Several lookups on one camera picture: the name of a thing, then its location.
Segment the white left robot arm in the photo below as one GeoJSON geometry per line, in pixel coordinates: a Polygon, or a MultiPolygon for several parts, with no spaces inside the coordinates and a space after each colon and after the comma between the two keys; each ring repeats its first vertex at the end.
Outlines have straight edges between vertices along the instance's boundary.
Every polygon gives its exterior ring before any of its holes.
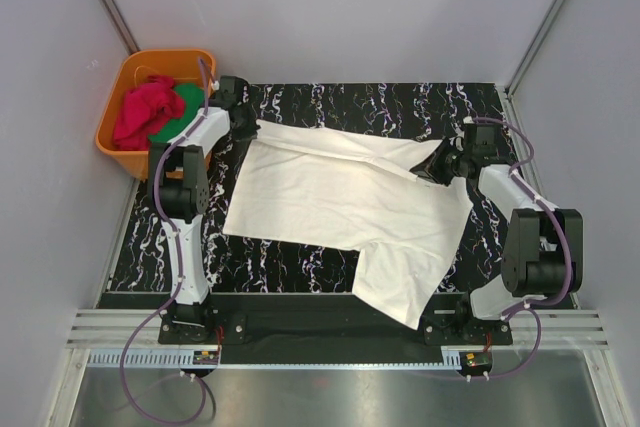
{"type": "Polygon", "coordinates": [[[206,157],[230,136],[251,141],[259,126],[246,97],[249,84],[223,76],[195,117],[166,142],[151,144],[148,195],[169,243],[171,299],[179,305],[202,305],[209,294],[201,245],[201,223],[210,193],[206,157]]]}

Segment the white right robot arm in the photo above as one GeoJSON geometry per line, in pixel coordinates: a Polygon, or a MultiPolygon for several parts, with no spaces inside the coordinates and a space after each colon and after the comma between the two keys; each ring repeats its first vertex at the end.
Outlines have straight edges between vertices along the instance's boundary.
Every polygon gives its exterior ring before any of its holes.
{"type": "Polygon", "coordinates": [[[464,179],[491,201],[508,221],[500,275],[468,296],[467,309],[454,318],[454,331],[476,343],[490,330],[489,321],[506,321],[521,310],[551,307],[577,291],[583,279],[583,218],[545,199],[520,173],[533,160],[511,164],[498,152],[500,130],[522,136],[497,119],[467,120],[463,133],[440,142],[435,151],[410,169],[419,178],[448,186],[464,179]]]}

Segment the white Coca-Cola t-shirt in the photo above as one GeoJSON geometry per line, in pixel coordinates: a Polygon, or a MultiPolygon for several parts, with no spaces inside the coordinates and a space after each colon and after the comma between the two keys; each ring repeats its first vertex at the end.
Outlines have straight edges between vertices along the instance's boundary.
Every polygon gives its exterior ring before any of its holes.
{"type": "Polygon", "coordinates": [[[441,186],[410,171],[438,141],[258,125],[224,234],[356,251],[353,294],[418,328],[472,210],[465,181],[441,186]]]}

